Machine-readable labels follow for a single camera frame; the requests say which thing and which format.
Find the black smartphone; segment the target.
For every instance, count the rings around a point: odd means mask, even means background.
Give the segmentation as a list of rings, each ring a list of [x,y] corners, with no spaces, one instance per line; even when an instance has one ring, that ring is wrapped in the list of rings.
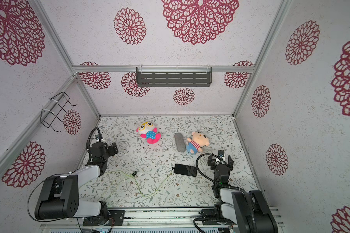
[[[197,176],[197,168],[194,166],[175,164],[173,172],[179,175],[185,175],[190,177]]]

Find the green wired earphones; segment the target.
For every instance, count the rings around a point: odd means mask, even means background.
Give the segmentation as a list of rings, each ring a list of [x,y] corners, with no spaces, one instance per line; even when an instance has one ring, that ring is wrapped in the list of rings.
[[[173,173],[162,175],[145,174],[140,171],[132,173],[113,170],[83,185],[83,198],[91,201],[103,201],[108,207],[148,207],[155,198],[166,193],[166,182]]]

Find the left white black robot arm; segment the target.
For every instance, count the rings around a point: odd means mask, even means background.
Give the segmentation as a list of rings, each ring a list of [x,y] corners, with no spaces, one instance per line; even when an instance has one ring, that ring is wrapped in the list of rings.
[[[104,175],[109,158],[118,154],[116,143],[95,142],[87,147],[88,163],[85,167],[68,174],[54,174],[39,185],[41,191],[34,213],[27,213],[37,222],[52,222],[66,218],[83,218],[84,226],[113,225],[115,219],[103,201],[92,202],[79,198],[79,188]]]

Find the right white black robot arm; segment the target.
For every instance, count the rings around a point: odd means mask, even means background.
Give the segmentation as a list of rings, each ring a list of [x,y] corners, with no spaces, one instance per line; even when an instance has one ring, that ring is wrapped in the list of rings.
[[[199,168],[199,160],[207,157],[207,164],[214,171],[214,177],[205,175]],[[213,193],[219,202],[214,206],[214,213],[202,218],[195,218],[195,228],[203,233],[197,222],[236,224],[240,233],[277,233],[278,224],[268,207],[260,190],[246,191],[229,184],[230,172],[233,170],[233,159],[227,160],[212,153],[204,153],[197,157],[197,172],[213,183]]]

